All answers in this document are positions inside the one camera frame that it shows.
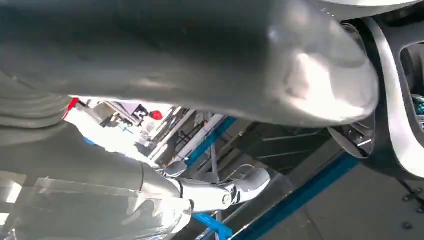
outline shiny metal surface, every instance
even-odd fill
[[[329,2],[333,4],[363,6],[363,7],[391,6],[391,5],[419,2],[417,0],[384,0],[384,1],[382,0],[320,0],[320,1]]]
[[[1,71],[44,92],[302,127],[356,122],[378,101],[364,53],[302,0],[14,0],[0,16]]]
[[[338,21],[359,19],[383,13],[388,13],[413,5],[422,0],[405,1],[384,1],[384,0],[308,0],[310,4],[316,6],[321,12],[332,16]]]
[[[417,141],[408,120],[392,49],[382,29],[372,18],[367,18],[365,23],[374,37],[381,60],[391,146],[406,171],[424,178],[424,162],[420,160],[420,157],[424,156],[424,147]]]
[[[211,213],[226,210],[231,205],[231,194],[223,187],[191,179],[177,179],[183,199],[193,201],[193,213]]]

